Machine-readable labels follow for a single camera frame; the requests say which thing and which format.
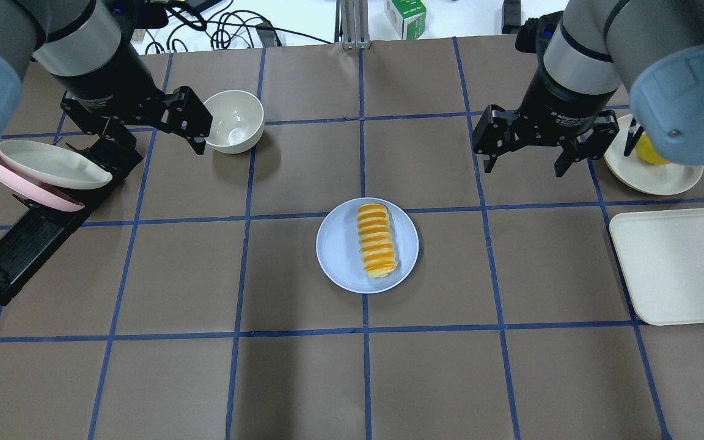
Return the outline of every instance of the bowl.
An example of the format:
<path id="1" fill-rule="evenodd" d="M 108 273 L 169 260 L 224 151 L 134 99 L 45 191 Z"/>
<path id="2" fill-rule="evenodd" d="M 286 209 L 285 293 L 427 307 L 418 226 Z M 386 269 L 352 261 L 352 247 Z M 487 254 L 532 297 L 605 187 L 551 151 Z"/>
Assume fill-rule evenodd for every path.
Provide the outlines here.
<path id="1" fill-rule="evenodd" d="M 260 100 L 243 90 L 219 92 L 205 101 L 213 116 L 208 145 L 221 153 L 243 153 L 254 147 L 265 129 L 265 111 Z"/>

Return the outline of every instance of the green box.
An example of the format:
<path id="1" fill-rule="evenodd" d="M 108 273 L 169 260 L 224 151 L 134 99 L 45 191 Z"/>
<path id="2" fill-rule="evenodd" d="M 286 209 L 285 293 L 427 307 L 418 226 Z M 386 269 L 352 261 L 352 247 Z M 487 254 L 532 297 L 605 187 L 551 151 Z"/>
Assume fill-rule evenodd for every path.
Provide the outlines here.
<path id="1" fill-rule="evenodd" d="M 402 40 L 416 40 L 425 31 L 428 9 L 422 0 L 385 0 L 385 14 Z"/>

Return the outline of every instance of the plate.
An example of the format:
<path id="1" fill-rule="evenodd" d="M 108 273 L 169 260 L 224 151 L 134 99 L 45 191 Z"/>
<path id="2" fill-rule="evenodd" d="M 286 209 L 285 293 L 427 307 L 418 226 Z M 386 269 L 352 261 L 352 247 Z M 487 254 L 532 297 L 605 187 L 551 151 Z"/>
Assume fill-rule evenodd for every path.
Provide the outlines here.
<path id="1" fill-rule="evenodd" d="M 390 214 L 398 267 L 384 278 L 369 278 L 363 270 L 358 243 L 358 208 L 382 204 Z M 361 197 L 341 203 L 322 221 L 317 233 L 317 259 L 325 275 L 339 287 L 355 293 L 379 293 L 406 279 L 414 263 L 420 240 L 417 228 L 401 208 L 387 200 Z"/>
<path id="2" fill-rule="evenodd" d="M 44 204 L 48 208 L 58 209 L 59 211 L 75 212 L 83 208 L 84 204 L 72 200 L 67 195 L 61 193 L 58 189 L 24 177 L 11 167 L 9 167 L 0 156 L 0 182 L 9 189 L 19 193 L 23 197 L 27 197 L 35 202 Z"/>
<path id="3" fill-rule="evenodd" d="M 20 174 L 62 188 L 96 189 L 112 180 L 109 172 L 81 154 L 48 143 L 6 140 L 0 142 L 0 155 Z"/>
<path id="4" fill-rule="evenodd" d="M 631 122 L 631 114 L 618 118 L 618 127 L 621 127 L 621 130 L 604 154 L 604 161 L 615 177 L 637 191 L 656 196 L 682 193 L 699 182 L 702 167 L 680 164 L 652 165 L 638 158 L 635 151 L 629 154 L 629 158 L 623 156 Z"/>
<path id="5" fill-rule="evenodd" d="M 704 323 L 704 208 L 618 214 L 610 235 L 638 317 Z"/>

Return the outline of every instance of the yellow bread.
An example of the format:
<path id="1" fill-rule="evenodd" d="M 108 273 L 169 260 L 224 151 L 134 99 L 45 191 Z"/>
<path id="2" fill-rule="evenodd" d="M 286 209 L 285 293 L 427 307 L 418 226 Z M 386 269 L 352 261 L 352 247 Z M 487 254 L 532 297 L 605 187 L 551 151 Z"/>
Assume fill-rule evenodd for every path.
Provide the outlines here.
<path id="1" fill-rule="evenodd" d="M 371 278 L 382 278 L 396 270 L 396 251 L 387 208 L 379 203 L 357 209 L 357 236 L 363 270 Z"/>

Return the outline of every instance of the tabletop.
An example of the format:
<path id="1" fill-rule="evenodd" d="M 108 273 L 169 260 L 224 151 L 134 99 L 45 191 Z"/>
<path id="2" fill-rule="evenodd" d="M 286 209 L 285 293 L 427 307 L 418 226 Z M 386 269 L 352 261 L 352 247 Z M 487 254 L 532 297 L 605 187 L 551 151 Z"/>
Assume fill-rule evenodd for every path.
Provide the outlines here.
<path id="1" fill-rule="evenodd" d="M 0 307 L 1 439 L 704 439 L 704 324 L 638 320 L 607 230 L 704 207 L 704 175 L 646 196 L 603 161 L 555 178 L 555 148 L 480 173 L 473 126 L 537 66 L 513 37 L 144 60 L 167 91 L 255 93 L 265 134 L 196 156 L 133 128 L 145 161 Z M 33 64 L 4 137 L 93 143 L 63 91 Z M 363 196 L 421 243 L 371 296 L 315 254 L 325 215 Z M 0 236 L 22 214 L 0 185 Z"/>

